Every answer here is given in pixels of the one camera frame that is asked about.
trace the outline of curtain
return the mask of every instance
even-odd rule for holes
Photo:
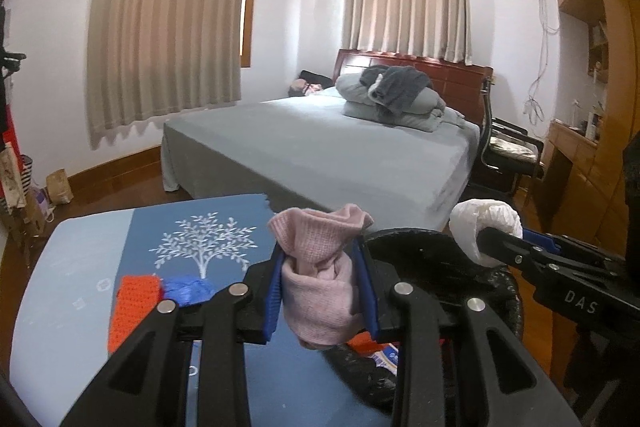
[[[342,45],[471,65],[469,22],[468,0],[346,0]]]
[[[240,100],[242,0],[92,0],[90,129]]]

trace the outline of metal screw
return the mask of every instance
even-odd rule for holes
[[[175,302],[169,299],[165,299],[164,301],[161,301],[160,303],[158,303],[158,306],[156,306],[156,310],[158,310],[158,312],[162,314],[171,313],[175,309],[176,309]]]
[[[466,305],[469,307],[470,310],[473,310],[475,312],[481,312],[486,308],[486,304],[484,304],[484,301],[482,299],[479,299],[478,297],[470,298],[466,302]]]
[[[398,295],[411,295],[414,292],[414,287],[408,282],[399,282],[394,286],[394,291]]]
[[[229,286],[229,293],[231,293],[231,295],[233,295],[234,297],[242,297],[243,295],[246,295],[248,291],[249,286],[247,286],[243,282],[237,282],[236,284],[232,284],[231,286]]]

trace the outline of white tree print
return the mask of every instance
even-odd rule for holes
[[[175,257],[188,257],[198,265],[200,278],[206,279],[209,261],[228,257],[241,264],[242,271],[246,272],[250,261],[245,258],[244,250],[257,248],[249,238],[255,227],[241,229],[233,217],[229,217],[226,223],[219,223],[217,216],[218,213],[214,212],[206,216],[191,216],[191,221],[176,221],[180,230],[162,234],[160,245],[149,250],[158,255],[156,269]]]

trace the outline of black bag on bed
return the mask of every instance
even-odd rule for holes
[[[449,235],[432,230],[395,229],[369,235],[373,259],[394,265],[400,279],[435,295],[445,303],[480,297],[522,339],[524,314],[518,283],[506,266],[484,268],[473,263]],[[391,413],[396,376],[376,367],[343,344],[322,352],[351,390],[364,402]],[[454,383],[445,381],[447,399],[454,399]]]
[[[308,84],[320,84],[322,89],[328,89],[334,85],[334,81],[332,81],[328,76],[322,76],[322,74],[311,73],[311,71],[306,70],[300,71],[298,78],[306,80]]]

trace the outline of gray bedsheet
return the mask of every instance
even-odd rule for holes
[[[262,192],[275,211],[356,203],[375,220],[371,230],[443,229],[478,126],[389,127],[344,116],[344,102],[317,94],[174,118],[164,125],[164,188],[194,198]]]

